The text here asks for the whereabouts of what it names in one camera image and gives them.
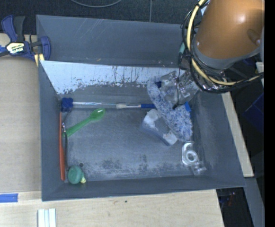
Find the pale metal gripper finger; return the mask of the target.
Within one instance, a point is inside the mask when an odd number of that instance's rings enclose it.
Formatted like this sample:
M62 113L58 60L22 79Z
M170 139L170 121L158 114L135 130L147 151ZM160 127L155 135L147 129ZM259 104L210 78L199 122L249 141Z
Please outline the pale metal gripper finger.
M176 83L177 83L176 72L171 72L171 73L161 77L161 85L162 86L175 86Z
M177 89L176 87L165 87L164 88L164 99L171 103L176 104L177 103Z

